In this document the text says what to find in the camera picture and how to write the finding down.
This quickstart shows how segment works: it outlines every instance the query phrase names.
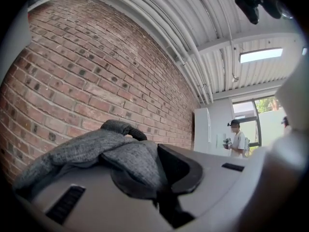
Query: black vent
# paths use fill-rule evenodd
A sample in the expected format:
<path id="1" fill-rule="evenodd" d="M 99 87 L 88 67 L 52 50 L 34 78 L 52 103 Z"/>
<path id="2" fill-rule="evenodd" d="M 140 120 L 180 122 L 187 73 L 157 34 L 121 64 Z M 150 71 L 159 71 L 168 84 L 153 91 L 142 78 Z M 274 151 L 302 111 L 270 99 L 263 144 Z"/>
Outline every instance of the black vent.
<path id="1" fill-rule="evenodd" d="M 46 215 L 51 220 L 63 224 L 85 190 L 85 188 L 80 186 L 71 186 L 46 213 Z"/>

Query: camera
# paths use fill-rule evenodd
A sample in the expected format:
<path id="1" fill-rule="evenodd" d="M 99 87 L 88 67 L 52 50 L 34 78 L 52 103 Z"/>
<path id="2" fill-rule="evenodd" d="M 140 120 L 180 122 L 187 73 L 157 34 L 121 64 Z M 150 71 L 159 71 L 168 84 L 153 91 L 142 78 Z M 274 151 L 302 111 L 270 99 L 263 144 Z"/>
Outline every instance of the camera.
<path id="1" fill-rule="evenodd" d="M 235 0 L 235 3 L 244 12 L 249 21 L 255 25 L 259 22 L 259 4 L 275 19 L 280 19 L 281 17 L 293 18 L 285 5 L 279 0 Z"/>

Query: gray cloth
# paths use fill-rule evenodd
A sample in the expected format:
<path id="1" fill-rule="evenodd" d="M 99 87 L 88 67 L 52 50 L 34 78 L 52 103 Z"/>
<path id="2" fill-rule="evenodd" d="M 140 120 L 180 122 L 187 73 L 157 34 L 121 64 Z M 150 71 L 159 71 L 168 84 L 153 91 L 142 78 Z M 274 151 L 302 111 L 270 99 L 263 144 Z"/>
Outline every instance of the gray cloth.
<path id="1" fill-rule="evenodd" d="M 101 129 L 71 139 L 46 154 L 38 157 L 13 183 L 16 193 L 33 194 L 51 183 L 54 178 L 67 173 L 71 168 L 90 167 L 102 156 L 128 171 L 142 183 L 159 190 L 167 179 L 151 141 L 138 141 L 125 137 L 132 127 L 121 121 L 106 121 Z"/>

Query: brick wall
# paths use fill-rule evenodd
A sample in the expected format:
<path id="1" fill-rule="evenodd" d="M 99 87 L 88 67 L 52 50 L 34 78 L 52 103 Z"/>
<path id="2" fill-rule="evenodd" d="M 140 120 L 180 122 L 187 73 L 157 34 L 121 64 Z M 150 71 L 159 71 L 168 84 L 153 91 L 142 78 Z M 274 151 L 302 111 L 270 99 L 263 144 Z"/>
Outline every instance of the brick wall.
<path id="1" fill-rule="evenodd" d="M 53 0 L 29 15 L 32 43 L 1 86 L 1 162 L 9 180 L 53 147 L 119 119 L 149 140 L 191 145 L 192 93 L 164 51 L 97 0 Z"/>

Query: white cabinet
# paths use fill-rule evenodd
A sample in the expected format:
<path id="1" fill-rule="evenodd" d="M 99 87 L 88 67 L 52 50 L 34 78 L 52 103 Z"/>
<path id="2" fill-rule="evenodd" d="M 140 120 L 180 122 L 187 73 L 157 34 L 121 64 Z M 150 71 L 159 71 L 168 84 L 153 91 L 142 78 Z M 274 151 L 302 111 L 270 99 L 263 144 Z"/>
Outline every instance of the white cabinet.
<path id="1" fill-rule="evenodd" d="M 200 108 L 195 113 L 194 151 L 207 153 L 211 146 L 211 119 L 208 108 Z"/>

